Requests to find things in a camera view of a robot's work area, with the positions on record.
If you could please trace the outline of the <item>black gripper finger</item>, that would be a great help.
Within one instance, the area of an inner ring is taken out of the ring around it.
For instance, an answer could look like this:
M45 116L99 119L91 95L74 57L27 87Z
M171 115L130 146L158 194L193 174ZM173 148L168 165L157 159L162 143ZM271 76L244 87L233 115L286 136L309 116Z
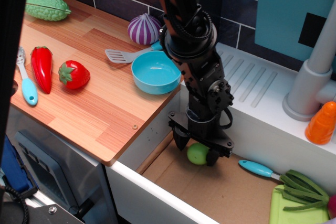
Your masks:
M182 151L190 140L190 136L182 131L179 127L173 127L173 137L177 148Z
M219 158L219 152L216 150L209 149L206 155L207 166L214 166Z

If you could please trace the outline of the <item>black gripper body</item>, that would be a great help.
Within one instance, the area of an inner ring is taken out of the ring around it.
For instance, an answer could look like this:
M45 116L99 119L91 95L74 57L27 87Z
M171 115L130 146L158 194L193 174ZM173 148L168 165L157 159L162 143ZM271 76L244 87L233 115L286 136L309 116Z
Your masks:
M168 114L169 126L177 126L190 136L190 139L202 143L209 149L219 152L220 157L230 157L234 148L234 142L219 128L219 118L213 117L209 121L196 121L185 112L171 111Z

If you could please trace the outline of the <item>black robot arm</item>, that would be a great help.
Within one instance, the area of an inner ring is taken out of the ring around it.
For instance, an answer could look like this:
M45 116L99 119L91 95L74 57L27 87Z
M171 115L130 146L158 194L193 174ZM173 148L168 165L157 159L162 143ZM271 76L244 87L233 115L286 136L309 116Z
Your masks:
M230 157L233 141L220 123L221 114L232 117L230 85L216 51L217 30L210 15L196 0L160 0L164 26L160 44L181 72L188 90L184 112L170 112L170 127L176 146L184 149L190 139L205 145L206 164Z

